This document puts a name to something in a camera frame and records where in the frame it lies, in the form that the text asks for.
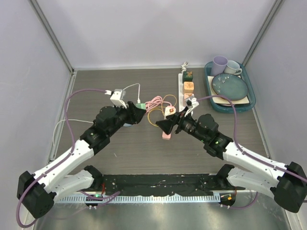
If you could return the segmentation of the green plug adapter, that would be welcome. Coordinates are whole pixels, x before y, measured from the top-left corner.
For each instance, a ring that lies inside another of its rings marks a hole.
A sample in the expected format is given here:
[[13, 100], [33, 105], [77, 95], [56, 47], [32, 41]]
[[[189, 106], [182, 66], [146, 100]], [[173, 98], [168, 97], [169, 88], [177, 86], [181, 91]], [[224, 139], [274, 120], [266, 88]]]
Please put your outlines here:
[[140, 108], [140, 109], [143, 109], [143, 110], [146, 110], [146, 104], [145, 103], [137, 103], [136, 107]]

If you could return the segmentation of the white cube socket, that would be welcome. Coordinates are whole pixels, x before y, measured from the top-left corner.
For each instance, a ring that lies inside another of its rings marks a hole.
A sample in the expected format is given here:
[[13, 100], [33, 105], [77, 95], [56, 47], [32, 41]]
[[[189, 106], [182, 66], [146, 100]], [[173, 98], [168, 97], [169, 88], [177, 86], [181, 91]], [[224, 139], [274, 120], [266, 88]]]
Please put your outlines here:
[[173, 107], [173, 106], [167, 106], [167, 107], [165, 108], [164, 115], [165, 115], [165, 116], [173, 115], [175, 112], [176, 112], [176, 108], [175, 108], [175, 107]]

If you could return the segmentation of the pink power strip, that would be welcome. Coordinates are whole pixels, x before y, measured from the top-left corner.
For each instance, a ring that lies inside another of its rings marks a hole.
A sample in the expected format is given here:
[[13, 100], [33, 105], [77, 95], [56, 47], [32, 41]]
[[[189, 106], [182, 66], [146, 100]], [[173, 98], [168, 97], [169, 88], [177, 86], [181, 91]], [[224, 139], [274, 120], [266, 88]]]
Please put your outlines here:
[[171, 134], [166, 134], [164, 131], [162, 132], [162, 139], [164, 140], [170, 140]]

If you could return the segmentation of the pink cube socket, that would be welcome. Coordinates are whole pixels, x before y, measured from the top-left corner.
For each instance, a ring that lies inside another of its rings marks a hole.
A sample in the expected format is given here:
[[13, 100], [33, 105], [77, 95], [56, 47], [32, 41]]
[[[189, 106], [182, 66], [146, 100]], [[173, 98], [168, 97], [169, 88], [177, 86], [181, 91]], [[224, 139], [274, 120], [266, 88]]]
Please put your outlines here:
[[189, 97], [194, 97], [194, 94], [193, 93], [185, 93], [184, 94], [184, 101], [187, 99], [187, 98], [189, 98]]

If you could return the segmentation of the white multicolour power strip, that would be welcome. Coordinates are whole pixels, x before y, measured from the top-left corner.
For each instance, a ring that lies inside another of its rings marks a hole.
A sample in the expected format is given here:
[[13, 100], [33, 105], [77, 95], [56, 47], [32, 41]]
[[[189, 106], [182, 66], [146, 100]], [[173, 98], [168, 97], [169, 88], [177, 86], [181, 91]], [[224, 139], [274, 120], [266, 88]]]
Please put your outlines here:
[[186, 102], [184, 99], [184, 93], [183, 93], [183, 82], [182, 82], [182, 73], [187, 70], [188, 62], [184, 62], [181, 65], [181, 72], [178, 74], [178, 109], [181, 111], [185, 108]]

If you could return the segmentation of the orange cube socket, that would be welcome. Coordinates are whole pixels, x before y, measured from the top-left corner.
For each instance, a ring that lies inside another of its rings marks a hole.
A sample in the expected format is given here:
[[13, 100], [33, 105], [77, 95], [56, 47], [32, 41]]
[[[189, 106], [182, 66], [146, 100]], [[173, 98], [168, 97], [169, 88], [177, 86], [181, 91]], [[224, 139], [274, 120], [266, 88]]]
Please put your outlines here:
[[193, 93], [194, 83], [192, 81], [185, 81], [183, 83], [183, 93]]

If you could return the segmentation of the dark green cube socket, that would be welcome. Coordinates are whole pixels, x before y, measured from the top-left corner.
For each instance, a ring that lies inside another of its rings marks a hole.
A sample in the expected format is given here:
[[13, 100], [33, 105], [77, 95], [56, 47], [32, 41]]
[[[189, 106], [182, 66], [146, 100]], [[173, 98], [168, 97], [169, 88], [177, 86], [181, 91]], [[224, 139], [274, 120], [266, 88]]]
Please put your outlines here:
[[182, 73], [182, 82], [192, 82], [193, 81], [193, 72], [192, 71], [184, 71]]

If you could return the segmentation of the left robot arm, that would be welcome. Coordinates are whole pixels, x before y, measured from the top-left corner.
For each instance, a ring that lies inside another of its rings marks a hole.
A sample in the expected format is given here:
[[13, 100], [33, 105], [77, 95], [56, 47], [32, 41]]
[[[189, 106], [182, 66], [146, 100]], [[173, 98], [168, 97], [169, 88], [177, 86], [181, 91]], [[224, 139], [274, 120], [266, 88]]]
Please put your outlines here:
[[70, 149], [44, 168], [19, 176], [17, 198], [30, 214], [38, 219], [48, 213], [54, 203], [71, 193], [89, 188], [97, 191], [102, 185], [102, 175], [93, 166], [78, 174], [67, 174], [87, 159], [92, 158], [110, 143], [110, 138], [124, 124], [138, 124], [146, 110], [129, 101], [125, 107], [105, 106], [96, 115], [93, 124], [84, 131]]

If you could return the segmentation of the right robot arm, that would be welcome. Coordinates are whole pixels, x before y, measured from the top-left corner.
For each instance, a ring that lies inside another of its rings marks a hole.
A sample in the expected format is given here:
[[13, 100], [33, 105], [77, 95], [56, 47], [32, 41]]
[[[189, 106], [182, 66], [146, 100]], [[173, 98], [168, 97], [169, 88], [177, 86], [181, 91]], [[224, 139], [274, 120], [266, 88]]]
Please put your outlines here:
[[280, 207], [297, 213], [307, 196], [307, 176], [298, 163], [285, 164], [254, 153], [237, 141], [219, 132], [219, 125], [210, 114], [198, 120], [184, 109], [168, 115], [156, 125], [170, 134], [184, 131], [204, 144], [205, 151], [227, 161], [218, 172], [217, 185], [222, 189], [230, 186], [243, 187], [271, 197]]

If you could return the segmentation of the dark blue plate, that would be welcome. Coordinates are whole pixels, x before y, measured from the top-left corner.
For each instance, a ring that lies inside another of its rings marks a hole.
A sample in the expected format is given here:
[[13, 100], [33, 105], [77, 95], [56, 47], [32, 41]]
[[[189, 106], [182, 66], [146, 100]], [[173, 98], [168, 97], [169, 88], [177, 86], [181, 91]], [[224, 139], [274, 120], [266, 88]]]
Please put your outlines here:
[[228, 73], [214, 76], [211, 87], [217, 95], [223, 95], [232, 101], [242, 100], [248, 94], [247, 84], [240, 77]]

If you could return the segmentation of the teal plastic tray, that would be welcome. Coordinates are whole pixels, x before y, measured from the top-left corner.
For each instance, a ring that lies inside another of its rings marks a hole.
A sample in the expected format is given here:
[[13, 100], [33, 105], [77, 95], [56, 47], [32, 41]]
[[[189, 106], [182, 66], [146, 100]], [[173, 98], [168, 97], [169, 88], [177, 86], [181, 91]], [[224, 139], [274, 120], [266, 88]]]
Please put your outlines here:
[[204, 85], [207, 93], [226, 96], [238, 113], [251, 110], [256, 104], [256, 97], [245, 67], [239, 63], [239, 68], [242, 69], [240, 75], [222, 73], [215, 77], [210, 75], [212, 66], [211, 61], [204, 67]]

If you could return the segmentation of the purple cup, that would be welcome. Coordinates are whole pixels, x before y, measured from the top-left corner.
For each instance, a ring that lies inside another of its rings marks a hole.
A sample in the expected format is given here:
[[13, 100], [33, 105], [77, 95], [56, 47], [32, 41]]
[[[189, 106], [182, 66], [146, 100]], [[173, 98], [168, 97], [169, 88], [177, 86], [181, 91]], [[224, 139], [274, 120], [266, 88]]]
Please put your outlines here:
[[215, 56], [211, 68], [211, 76], [216, 76], [223, 73], [228, 63], [228, 59], [224, 56]]

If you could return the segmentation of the grey blue mug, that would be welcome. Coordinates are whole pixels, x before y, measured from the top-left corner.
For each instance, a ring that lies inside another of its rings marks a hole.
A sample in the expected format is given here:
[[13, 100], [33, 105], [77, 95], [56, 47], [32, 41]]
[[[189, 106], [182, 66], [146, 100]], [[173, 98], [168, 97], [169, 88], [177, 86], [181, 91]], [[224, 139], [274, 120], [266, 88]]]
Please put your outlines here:
[[242, 68], [236, 61], [228, 60], [224, 73], [240, 75], [242, 73]]

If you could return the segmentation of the black mounting base plate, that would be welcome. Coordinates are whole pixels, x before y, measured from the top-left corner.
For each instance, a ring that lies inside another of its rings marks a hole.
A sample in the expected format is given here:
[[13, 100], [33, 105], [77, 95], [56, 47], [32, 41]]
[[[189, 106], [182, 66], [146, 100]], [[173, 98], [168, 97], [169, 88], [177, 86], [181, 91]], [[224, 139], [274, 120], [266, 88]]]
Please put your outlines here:
[[213, 191], [244, 190], [234, 187], [214, 174], [105, 174], [96, 185], [96, 191], [121, 196], [206, 196]]

